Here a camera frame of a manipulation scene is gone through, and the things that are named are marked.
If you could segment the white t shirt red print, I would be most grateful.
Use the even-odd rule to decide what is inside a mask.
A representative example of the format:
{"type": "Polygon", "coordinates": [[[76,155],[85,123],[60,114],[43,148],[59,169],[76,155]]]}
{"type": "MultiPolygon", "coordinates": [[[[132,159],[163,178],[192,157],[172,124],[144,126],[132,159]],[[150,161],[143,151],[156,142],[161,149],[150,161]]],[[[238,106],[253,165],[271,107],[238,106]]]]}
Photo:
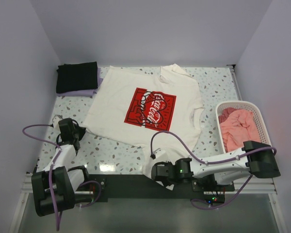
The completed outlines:
{"type": "Polygon", "coordinates": [[[202,131],[203,110],[198,82],[176,64],[161,67],[159,75],[109,67],[83,126],[140,147],[142,172],[150,177],[155,150],[165,150],[172,163],[189,156],[202,131]]]}

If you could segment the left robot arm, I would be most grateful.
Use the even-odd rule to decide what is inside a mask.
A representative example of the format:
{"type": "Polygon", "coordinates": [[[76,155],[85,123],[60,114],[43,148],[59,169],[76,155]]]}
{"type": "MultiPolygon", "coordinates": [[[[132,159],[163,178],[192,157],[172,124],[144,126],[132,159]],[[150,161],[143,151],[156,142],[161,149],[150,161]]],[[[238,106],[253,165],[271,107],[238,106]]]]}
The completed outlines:
{"type": "Polygon", "coordinates": [[[60,134],[56,139],[55,156],[42,171],[34,173],[31,178],[38,216],[55,213],[54,203],[59,212],[73,208],[77,203],[76,190],[86,190],[91,184],[85,166],[71,166],[86,129],[71,118],[62,119],[57,125],[60,134]]]}

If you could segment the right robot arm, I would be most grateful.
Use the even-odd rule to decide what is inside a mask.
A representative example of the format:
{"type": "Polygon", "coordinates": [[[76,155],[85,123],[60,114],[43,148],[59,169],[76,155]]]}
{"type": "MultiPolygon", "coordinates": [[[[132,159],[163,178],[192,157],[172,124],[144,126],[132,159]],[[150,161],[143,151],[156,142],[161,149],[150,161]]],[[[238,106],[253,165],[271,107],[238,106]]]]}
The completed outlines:
{"type": "Polygon", "coordinates": [[[164,159],[151,168],[151,179],[168,187],[193,179],[210,190],[229,185],[246,176],[270,179],[281,176],[276,149],[270,145],[245,141],[241,148],[206,158],[181,158],[174,163],[164,159]]]}

